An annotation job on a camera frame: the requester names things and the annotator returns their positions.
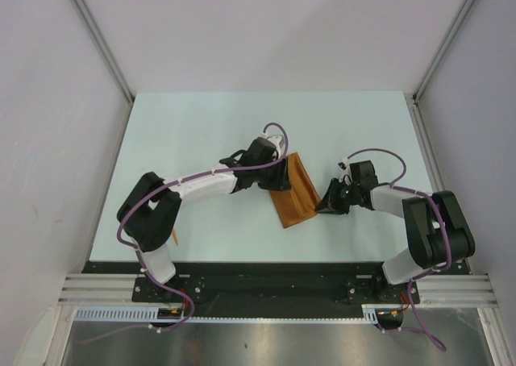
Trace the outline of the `orange cloth napkin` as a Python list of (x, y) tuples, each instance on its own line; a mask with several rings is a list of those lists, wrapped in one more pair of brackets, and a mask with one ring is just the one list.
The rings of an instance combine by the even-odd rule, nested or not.
[(291, 188), (286, 191), (270, 191), (281, 225), (284, 228), (303, 223), (317, 215), (316, 206), (321, 198), (297, 152), (287, 156)]

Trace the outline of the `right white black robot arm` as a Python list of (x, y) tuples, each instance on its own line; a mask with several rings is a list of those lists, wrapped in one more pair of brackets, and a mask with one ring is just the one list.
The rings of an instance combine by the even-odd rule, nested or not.
[(475, 253), (475, 240), (453, 192), (427, 194), (381, 183), (370, 160), (339, 166), (343, 175), (331, 180), (315, 207), (318, 214), (348, 214), (359, 206), (405, 223), (407, 248), (385, 261), (383, 275), (372, 282), (378, 301), (391, 302), (400, 294), (401, 284), (447, 270)]

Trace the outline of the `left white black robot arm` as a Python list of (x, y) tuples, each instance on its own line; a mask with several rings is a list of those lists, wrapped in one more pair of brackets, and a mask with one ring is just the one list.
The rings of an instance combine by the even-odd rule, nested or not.
[(152, 278), (150, 291), (166, 302), (177, 295), (178, 282), (167, 242), (182, 207), (257, 185), (267, 191), (291, 189), (284, 135), (263, 134), (246, 150), (219, 161), (210, 171), (166, 183), (144, 174), (119, 208), (119, 230), (131, 239), (142, 268)]

